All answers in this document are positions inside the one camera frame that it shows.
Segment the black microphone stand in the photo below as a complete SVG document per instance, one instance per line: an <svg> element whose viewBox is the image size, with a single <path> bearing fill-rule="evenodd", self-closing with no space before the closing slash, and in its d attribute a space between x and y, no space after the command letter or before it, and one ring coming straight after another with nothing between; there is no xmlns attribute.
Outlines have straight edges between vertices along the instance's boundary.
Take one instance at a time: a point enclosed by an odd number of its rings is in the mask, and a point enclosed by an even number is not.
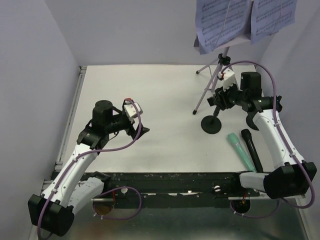
<svg viewBox="0 0 320 240"><path fill-rule="evenodd" d="M254 124L253 118L256 113L264 112L265 110L273 109L274 98L272 96L260 97L250 100L250 108L247 112L246 124L253 130L258 131L258 127Z"/></svg>
<svg viewBox="0 0 320 240"><path fill-rule="evenodd" d="M213 115L207 115L201 120L200 126L205 133L213 135L221 130L222 123L218 118L220 110L221 108L217 106Z"/></svg>

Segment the green toy microphone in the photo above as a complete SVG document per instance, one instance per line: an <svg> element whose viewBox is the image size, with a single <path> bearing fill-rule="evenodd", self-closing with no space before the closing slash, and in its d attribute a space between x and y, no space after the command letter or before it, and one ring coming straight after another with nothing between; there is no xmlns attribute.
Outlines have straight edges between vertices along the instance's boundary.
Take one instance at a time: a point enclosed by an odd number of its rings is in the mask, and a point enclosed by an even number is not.
<svg viewBox="0 0 320 240"><path fill-rule="evenodd" d="M241 144L239 138L236 136L236 134L235 133L228 134L227 140L234 148L235 152L237 153L238 157L240 158L240 160L242 161L242 163L246 167L246 169L251 172L256 172L256 169L255 169L252 161L250 160L246 151L242 147L242 144Z"/></svg>

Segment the black microphone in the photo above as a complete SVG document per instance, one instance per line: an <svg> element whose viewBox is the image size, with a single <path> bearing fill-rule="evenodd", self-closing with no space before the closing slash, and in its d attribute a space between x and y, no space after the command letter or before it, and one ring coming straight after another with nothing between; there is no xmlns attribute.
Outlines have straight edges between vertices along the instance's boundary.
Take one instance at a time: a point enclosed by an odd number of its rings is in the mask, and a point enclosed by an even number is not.
<svg viewBox="0 0 320 240"><path fill-rule="evenodd" d="M252 139L252 134L251 134L250 130L245 128L245 129L241 130L240 134L241 134L241 137L244 140L246 147L249 151L249 154L250 154L251 159L253 161L255 170L258 173L263 173L264 172L263 166L261 164L258 152L257 152L256 147L254 145L254 142Z"/></svg>

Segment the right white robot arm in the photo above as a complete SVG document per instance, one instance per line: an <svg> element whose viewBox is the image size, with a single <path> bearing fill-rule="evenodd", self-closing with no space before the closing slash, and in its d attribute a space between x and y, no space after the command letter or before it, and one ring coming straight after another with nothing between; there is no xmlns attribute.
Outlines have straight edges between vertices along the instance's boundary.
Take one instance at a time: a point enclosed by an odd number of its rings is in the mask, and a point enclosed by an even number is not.
<svg viewBox="0 0 320 240"><path fill-rule="evenodd" d="M226 69L217 74L222 86L208 98L216 111L239 106L261 133L270 152L274 170L270 173L247 171L230 183L230 191L241 196L248 189L264 192L271 199L284 199L304 195L316 175L314 163L306 162L286 133L279 112L280 96L263 96L261 75L255 71L241 73L240 85L235 73Z"/></svg>

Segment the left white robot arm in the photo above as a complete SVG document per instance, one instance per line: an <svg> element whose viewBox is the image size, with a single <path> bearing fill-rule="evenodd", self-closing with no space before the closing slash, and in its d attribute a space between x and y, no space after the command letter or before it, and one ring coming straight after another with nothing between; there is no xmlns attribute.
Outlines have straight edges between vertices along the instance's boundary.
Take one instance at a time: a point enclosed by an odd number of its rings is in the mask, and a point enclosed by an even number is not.
<svg viewBox="0 0 320 240"><path fill-rule="evenodd" d="M141 106L131 98L125 98L121 109L109 100L99 100L92 110L92 117L79 133L76 145L68 161L52 183L40 194L33 194L27 202L31 223L37 228L37 238L45 239L42 231L49 236L64 236L71 228L76 214L92 198L107 197L111 191L109 176L97 173L83 185L79 185L90 164L105 153L110 135L125 131L131 142L115 148L124 150L133 145L149 131L142 124Z"/></svg>

